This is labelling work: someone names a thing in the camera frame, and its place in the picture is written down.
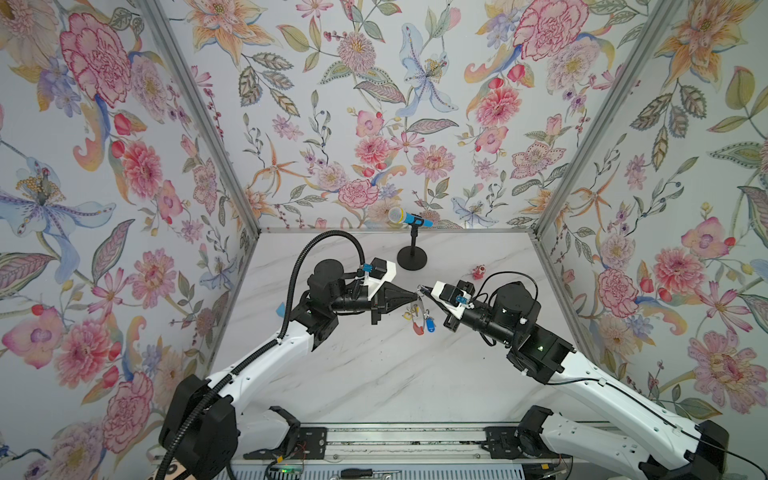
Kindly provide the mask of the metal keyring with red handle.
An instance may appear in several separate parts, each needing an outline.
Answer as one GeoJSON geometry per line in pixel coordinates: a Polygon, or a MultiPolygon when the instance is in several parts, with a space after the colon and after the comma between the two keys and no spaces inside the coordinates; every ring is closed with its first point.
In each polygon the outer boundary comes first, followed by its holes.
{"type": "Polygon", "coordinates": [[[432,317],[428,309],[425,308],[423,299],[419,296],[419,299],[415,302],[409,303],[403,313],[403,318],[407,320],[414,333],[417,336],[422,336],[425,333],[430,333],[425,324],[427,317],[432,317]]]}

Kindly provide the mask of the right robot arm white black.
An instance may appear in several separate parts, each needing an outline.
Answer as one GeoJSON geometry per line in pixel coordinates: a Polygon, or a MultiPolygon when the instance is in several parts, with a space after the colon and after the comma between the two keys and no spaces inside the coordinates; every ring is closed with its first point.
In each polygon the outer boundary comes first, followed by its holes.
{"type": "Polygon", "coordinates": [[[503,345],[508,361],[536,382],[565,392],[616,427],[583,426],[532,406],[516,427],[527,456],[561,454],[586,460],[626,479],[720,479],[726,470],[728,432],[712,421],[677,415],[605,373],[583,353],[536,322],[541,305],[520,282],[488,301],[472,285],[438,282],[428,295],[448,315],[503,345]]]}

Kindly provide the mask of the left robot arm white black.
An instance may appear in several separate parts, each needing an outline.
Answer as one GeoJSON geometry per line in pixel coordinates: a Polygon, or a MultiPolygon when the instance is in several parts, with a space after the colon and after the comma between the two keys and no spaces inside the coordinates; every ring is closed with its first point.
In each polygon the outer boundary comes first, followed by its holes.
{"type": "Polygon", "coordinates": [[[318,263],[299,303],[287,307],[286,327],[237,363],[177,386],[160,432],[165,454],[155,478],[165,478],[177,464],[195,479],[213,479],[245,454],[290,454],[300,421],[279,406],[252,416],[247,408],[279,373],[327,340],[340,317],[370,313],[377,324],[383,315],[418,300],[417,293],[394,284],[395,276],[395,264],[380,258],[353,273],[337,260],[318,263]]]}

